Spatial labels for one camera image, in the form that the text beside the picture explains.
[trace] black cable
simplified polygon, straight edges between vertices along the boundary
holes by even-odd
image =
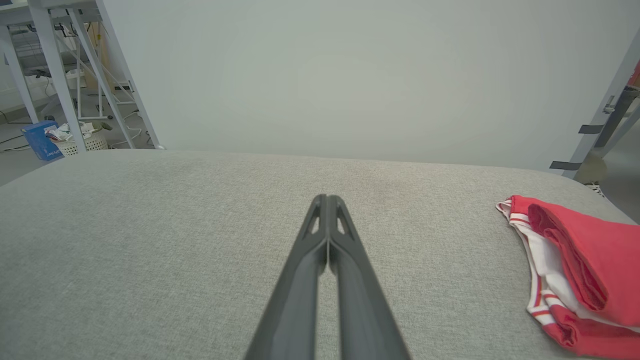
[[[29,44],[29,39],[27,39],[27,36],[24,33],[20,33],[20,34],[22,35],[22,39],[27,43],[27,45],[31,49],[31,52],[33,53],[33,57],[38,62],[38,65],[42,66],[43,69],[49,70],[48,66],[42,65],[42,63],[40,62],[40,59],[38,58],[38,54],[36,54],[36,50],[33,48],[33,46]],[[40,45],[40,43],[38,43],[38,45],[40,46],[40,53],[43,54],[42,45]],[[45,76],[45,77],[47,78],[47,86],[44,88],[44,94],[49,98],[49,100],[51,100],[51,96],[47,95],[47,89],[49,87],[49,77],[48,76]]]
[[[7,139],[7,140],[5,140],[5,141],[3,141],[3,142],[0,142],[0,143],[10,142],[10,141],[11,141],[11,140],[13,140],[13,139],[17,139],[17,138],[21,138],[21,137],[22,137],[22,135],[20,135],[20,136],[16,136],[15,138],[10,138],[10,139]]]
[[[0,152],[11,151],[11,150],[18,150],[18,149],[21,149],[21,148],[23,148],[23,147],[27,147],[27,146],[30,146],[30,145],[29,145],[29,144],[27,144],[27,145],[23,145],[23,146],[14,147],[14,148],[11,148],[11,149],[2,149]]]
[[[48,98],[51,98],[51,96],[47,95],[47,89],[48,89],[48,88],[49,88],[49,78],[47,78],[47,86],[45,86],[45,87],[44,87],[44,94],[45,94]]]

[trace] fabric cushion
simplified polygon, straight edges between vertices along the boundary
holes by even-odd
[[[530,170],[118,150],[0,187],[0,358],[240,359],[308,206],[340,195],[414,359],[573,357],[525,307],[519,193],[633,224],[570,179]],[[339,358],[320,279],[317,358]]]

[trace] folded red towel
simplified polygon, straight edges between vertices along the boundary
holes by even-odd
[[[640,328],[625,328],[604,320],[579,304],[564,277],[560,251],[532,230],[532,204],[549,205],[519,195],[497,205],[525,245],[531,268],[528,312],[549,336],[578,355],[640,360]]]
[[[533,231],[561,252],[566,278],[588,310],[623,326],[640,326],[640,226],[608,222],[537,200]]]

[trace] blue box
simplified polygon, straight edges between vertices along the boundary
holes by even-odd
[[[45,136],[45,131],[57,128],[58,124],[53,120],[41,121],[22,128],[22,134],[24,134],[27,142],[35,151],[38,159],[49,161],[62,156],[62,152],[60,152],[56,144]]]

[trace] white wall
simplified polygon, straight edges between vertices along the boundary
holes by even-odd
[[[568,161],[639,1],[109,0],[169,149]]]

